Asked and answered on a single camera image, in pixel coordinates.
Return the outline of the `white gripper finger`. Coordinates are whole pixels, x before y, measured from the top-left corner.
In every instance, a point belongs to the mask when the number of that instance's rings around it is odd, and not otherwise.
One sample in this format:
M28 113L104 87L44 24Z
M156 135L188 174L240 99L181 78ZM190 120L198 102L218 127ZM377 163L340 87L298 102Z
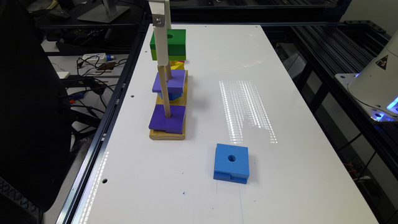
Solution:
M166 66L169 63L167 31L171 29L170 1L149 0L154 26L157 63Z

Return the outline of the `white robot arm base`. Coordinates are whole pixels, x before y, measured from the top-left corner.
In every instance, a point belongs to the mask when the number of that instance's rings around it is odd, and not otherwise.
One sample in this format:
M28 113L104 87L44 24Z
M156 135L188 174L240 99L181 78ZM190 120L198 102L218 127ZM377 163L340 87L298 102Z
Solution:
M359 73L337 73L340 85L375 122L397 121L397 34Z

